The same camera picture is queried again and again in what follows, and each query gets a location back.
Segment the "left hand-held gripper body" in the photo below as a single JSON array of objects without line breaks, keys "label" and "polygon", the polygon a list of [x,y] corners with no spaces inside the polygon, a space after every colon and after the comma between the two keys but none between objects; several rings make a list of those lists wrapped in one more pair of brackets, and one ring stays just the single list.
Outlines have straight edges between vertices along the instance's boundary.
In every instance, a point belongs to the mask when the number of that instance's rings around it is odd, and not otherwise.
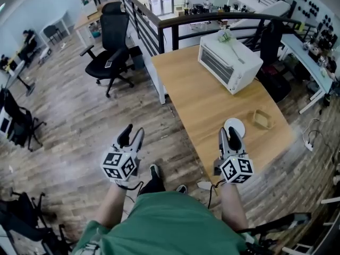
[{"label": "left hand-held gripper body", "polygon": [[138,153],[130,153],[130,145],[119,148],[114,139],[102,157],[100,168],[110,181],[128,181],[131,176],[137,176],[139,165]]}]

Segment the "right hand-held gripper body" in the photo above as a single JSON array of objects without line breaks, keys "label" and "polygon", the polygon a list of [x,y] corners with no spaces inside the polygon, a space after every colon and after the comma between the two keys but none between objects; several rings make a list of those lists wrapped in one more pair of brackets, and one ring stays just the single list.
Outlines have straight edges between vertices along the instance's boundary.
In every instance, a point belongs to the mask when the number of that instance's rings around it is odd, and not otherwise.
[{"label": "right hand-held gripper body", "polygon": [[253,162],[245,152],[245,146],[239,151],[229,148],[225,143],[225,158],[220,156],[214,161],[214,176],[222,176],[227,183],[241,184],[254,174]]}]

